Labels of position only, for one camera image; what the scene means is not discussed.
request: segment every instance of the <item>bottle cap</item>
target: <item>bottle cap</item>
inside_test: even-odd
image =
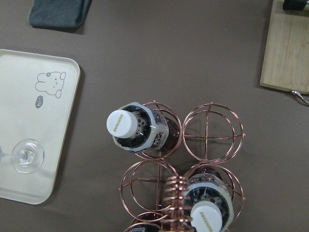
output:
[[[192,221],[197,232],[220,232],[222,215],[219,208],[212,202],[200,201],[191,210]]]
[[[112,136],[126,139],[136,132],[137,119],[129,111],[115,110],[108,116],[106,127]]]

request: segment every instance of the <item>table surface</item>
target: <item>table surface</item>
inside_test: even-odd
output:
[[[0,1],[0,48],[71,58],[81,79],[52,195],[39,205],[0,199],[0,231],[123,231],[132,217],[118,188],[140,159],[114,145],[105,122],[153,100],[182,121],[209,102],[240,117],[243,146],[223,166],[246,200],[230,231],[307,230],[309,109],[259,86],[271,0],[94,0],[79,29],[35,29],[31,5]]]

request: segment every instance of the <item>cartoon bear drawing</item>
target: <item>cartoon bear drawing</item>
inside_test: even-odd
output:
[[[65,72],[40,73],[37,77],[38,82],[35,84],[35,88],[39,92],[46,92],[49,95],[55,95],[56,98],[60,98],[65,78]]]

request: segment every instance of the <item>metal hook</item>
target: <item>metal hook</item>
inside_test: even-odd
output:
[[[309,101],[306,101],[301,94],[295,90],[292,90],[291,93],[297,98],[300,99],[305,105],[309,105]]]

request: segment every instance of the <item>wire ring holder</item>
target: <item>wire ring holder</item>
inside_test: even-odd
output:
[[[197,163],[196,165],[192,166],[186,173],[185,177],[190,178],[191,176],[196,173],[197,170],[200,170],[202,168],[211,167],[214,170],[220,172],[220,174],[224,174],[225,176],[222,176],[226,181],[229,183],[226,183],[226,188],[231,192],[231,200],[233,203],[234,208],[234,220],[238,218],[240,215],[240,212],[243,207],[243,202],[245,200],[243,195],[243,189],[241,187],[240,182],[238,181],[237,177],[231,173],[227,168],[222,167],[219,164],[210,164],[210,163]]]
[[[180,146],[183,138],[183,131],[182,131],[182,124],[180,122],[179,117],[177,114],[167,105],[164,105],[162,103],[158,103],[156,101],[153,102],[148,102],[143,104],[144,106],[153,108],[154,111],[160,112],[163,116],[167,117],[172,117],[174,119],[174,122],[178,124],[178,141],[176,145],[172,148],[172,150],[167,151],[167,152],[158,152],[158,151],[150,151],[150,152],[137,152],[135,153],[138,157],[145,159],[145,160],[160,160],[160,159],[165,159],[171,154],[173,154]]]
[[[236,178],[234,174],[232,174],[228,169],[220,166],[219,164],[222,164],[223,162],[233,158],[240,150],[243,139],[245,136],[245,133],[243,132],[243,126],[240,122],[239,117],[229,108],[214,104],[214,103],[208,103],[201,105],[197,108],[195,108],[193,111],[191,111],[188,116],[185,118],[183,124],[179,120],[179,117],[177,114],[168,106],[158,103],[156,101],[145,103],[145,106],[152,108],[154,111],[160,112],[164,117],[173,119],[173,121],[178,124],[179,127],[178,131],[178,140],[176,145],[170,150],[166,152],[162,151],[146,151],[146,152],[137,152],[135,153],[138,157],[142,158],[143,161],[137,162],[133,164],[123,175],[123,178],[121,180],[121,186],[119,188],[120,195],[121,195],[121,202],[125,208],[125,210],[134,218],[130,224],[130,226],[125,230],[125,232],[129,232],[131,229],[133,229],[135,226],[143,226],[143,225],[150,225],[157,227],[158,229],[161,229],[160,231],[164,230],[163,225],[166,223],[168,219],[171,219],[171,211],[170,209],[173,208],[171,205],[168,205],[166,207],[163,207],[161,204],[160,199],[160,193],[161,193],[161,184],[168,183],[168,179],[162,178],[162,168],[165,168],[169,171],[169,176],[174,176],[175,178],[179,177],[177,171],[175,168],[166,162],[166,158],[172,155],[176,152],[176,150],[179,148],[181,143],[183,142],[186,150],[193,156],[195,159],[198,160],[198,163],[194,166],[192,166],[190,169],[187,170],[184,177],[186,179],[189,179],[190,175],[194,174],[195,171],[199,170],[200,168],[204,167],[212,167],[216,170],[220,170],[221,173],[225,175],[225,179],[227,180],[228,184],[226,184],[226,187],[229,189],[231,193],[231,198],[233,205],[235,204],[236,207],[234,208],[235,216],[234,219],[238,218],[240,215],[240,212],[243,207],[243,202],[245,200],[243,195],[243,189],[240,185],[240,182]],[[199,116],[205,115],[205,134],[203,136],[200,135],[191,135],[186,134],[186,131],[189,131],[190,125],[194,123],[194,120],[198,118]],[[225,123],[228,125],[228,128],[231,131],[230,136],[211,136],[209,132],[209,116],[214,115],[218,116],[219,118],[223,119]],[[192,151],[192,148],[189,146],[190,140],[195,139],[203,139],[203,146],[205,148],[204,150],[204,157],[199,157],[197,154],[195,154]],[[210,140],[215,141],[221,141],[225,140],[228,142],[231,142],[229,149],[227,152],[220,154],[220,157],[211,159],[209,157],[210,151],[209,151],[209,144]],[[143,167],[145,164],[154,164],[157,165],[157,173],[155,178],[140,178],[136,177],[136,172],[138,169]],[[156,203],[155,203],[155,209],[149,208],[144,206],[136,197],[136,193],[133,189],[133,183],[146,183],[146,182],[152,182],[156,183]],[[127,201],[124,197],[124,189],[129,188],[130,195],[133,199],[133,201],[143,210],[145,210],[144,213],[141,213],[139,215],[133,213],[128,205]],[[184,231],[191,231],[191,228],[188,227]]]
[[[145,164],[149,164],[149,163],[153,163],[153,164],[157,164],[157,178],[156,179],[149,179],[149,178],[135,178],[135,174],[136,171],[142,167]],[[167,214],[162,214],[161,212],[163,212],[164,210],[166,210],[169,206],[167,207],[160,207],[160,199],[159,199],[159,194],[160,194],[160,183],[165,183],[165,180],[161,179],[161,167],[167,169],[169,171],[170,175],[176,175],[178,176],[176,170],[167,162],[162,161],[162,160],[144,160],[144,161],[140,161],[138,163],[135,163],[134,165],[132,165],[124,174],[122,180],[121,180],[121,187],[119,188],[120,190],[120,196],[121,196],[121,202],[124,206],[124,208],[126,209],[126,211],[135,219],[137,219],[140,222],[146,222],[146,223],[153,223],[153,222],[158,222],[161,219],[166,218],[168,215]],[[135,196],[134,190],[133,190],[133,183],[135,182],[153,182],[157,184],[157,193],[156,193],[156,208],[155,209],[151,209],[148,208],[144,205],[142,205],[142,203],[137,199],[137,197]],[[151,218],[151,219],[145,219],[143,216],[145,214],[140,214],[140,215],[136,215],[134,214],[127,206],[127,203],[125,201],[124,198],[124,188],[129,187],[130,188],[130,193],[131,196],[134,200],[134,202],[141,207],[142,209],[146,210],[147,213],[154,213],[155,217]]]
[[[198,115],[205,114],[205,134],[203,136],[199,135],[187,135],[185,134],[186,129],[188,128],[188,125],[193,121],[194,118],[196,118]],[[237,123],[237,130],[235,126],[232,124],[231,120],[225,116],[226,114],[229,114],[234,121]],[[219,116],[224,119],[224,121],[228,124],[229,128],[231,129],[232,136],[210,136],[209,135],[209,115],[215,115]],[[219,105],[219,104],[214,104],[214,103],[209,103],[209,104],[204,104],[193,111],[191,111],[188,116],[185,118],[184,123],[183,123],[183,144],[187,151],[198,161],[204,162],[204,163],[223,163],[231,158],[233,158],[238,151],[240,150],[242,143],[243,143],[243,138],[245,136],[243,132],[243,126],[240,122],[240,119],[238,116],[229,108]],[[188,145],[188,140],[189,139],[204,139],[205,140],[205,151],[204,151],[204,158],[198,157],[189,147]],[[209,159],[208,158],[208,146],[209,146],[209,140],[231,140],[231,146],[229,150],[221,157],[217,159]]]

